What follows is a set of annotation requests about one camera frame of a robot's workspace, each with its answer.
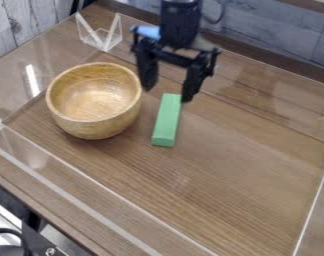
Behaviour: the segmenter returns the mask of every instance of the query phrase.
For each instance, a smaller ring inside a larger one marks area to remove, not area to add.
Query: wooden table
[[[113,17],[99,5],[83,14],[104,28]],[[121,23],[108,54],[79,42],[71,18],[0,60],[0,185],[97,255],[324,255],[324,192],[300,236],[324,176],[324,84],[224,52],[174,148],[150,145],[162,93],[183,79],[167,65],[121,135],[84,141],[56,127],[36,91],[61,70],[105,61],[135,71],[139,21]]]

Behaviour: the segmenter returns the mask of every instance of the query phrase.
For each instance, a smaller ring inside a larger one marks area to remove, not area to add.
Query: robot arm
[[[202,0],[162,0],[160,24],[134,26],[131,51],[136,56],[142,86],[150,90],[158,81],[158,61],[164,61],[187,70],[182,86],[182,102],[192,100],[207,76],[212,76],[220,50],[199,35]],[[178,49],[198,51],[194,59],[178,55]]]

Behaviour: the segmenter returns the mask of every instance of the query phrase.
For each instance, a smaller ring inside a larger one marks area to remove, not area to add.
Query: wooden bowl
[[[131,70],[112,63],[89,63],[53,79],[45,101],[52,118],[67,133],[83,139],[104,139],[134,122],[140,94]]]

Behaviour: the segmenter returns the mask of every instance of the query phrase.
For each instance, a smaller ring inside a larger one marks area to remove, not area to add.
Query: bowl rim
[[[124,70],[134,78],[134,81],[135,81],[135,87],[138,89],[136,91],[136,94],[135,94],[135,97],[134,99],[131,100],[129,104],[125,106],[125,108],[112,117],[109,118],[104,118],[104,119],[99,119],[99,120],[93,120],[93,121],[89,121],[89,120],[77,120],[77,119],[73,119],[71,117],[68,117],[67,115],[64,115],[53,106],[52,104],[52,101],[51,101],[51,90],[53,88],[53,85],[56,83],[56,81],[68,73],[71,72],[72,70],[75,69],[79,69],[79,68],[83,68],[83,67],[87,67],[87,66],[93,66],[93,65],[101,65],[101,66],[113,66],[113,67],[117,67],[120,68],[121,70]],[[52,81],[49,82],[49,85],[47,87],[47,91],[45,91],[45,102],[47,102],[47,106],[51,110],[51,112],[57,115],[59,117],[61,117],[63,119],[68,120],[68,121],[72,121],[72,122],[77,122],[77,123],[97,123],[97,122],[103,122],[103,121],[107,121],[107,120],[111,120],[113,118],[116,118],[117,116],[120,116],[123,113],[127,112],[127,110],[129,110],[134,105],[136,104],[136,102],[139,101],[140,99],[140,96],[142,96],[142,86],[140,86],[140,81],[136,77],[136,74],[134,73],[132,70],[129,70],[127,67],[116,64],[116,63],[111,63],[111,62],[91,62],[91,63],[85,63],[85,64],[81,64],[81,65],[77,65],[77,66],[73,66],[71,68],[68,68],[67,70],[64,70],[53,79]]]

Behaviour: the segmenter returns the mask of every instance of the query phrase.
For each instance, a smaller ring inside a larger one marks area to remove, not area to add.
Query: green rectangular block
[[[180,109],[180,95],[164,93],[162,96],[151,138],[152,145],[162,147],[174,146]]]

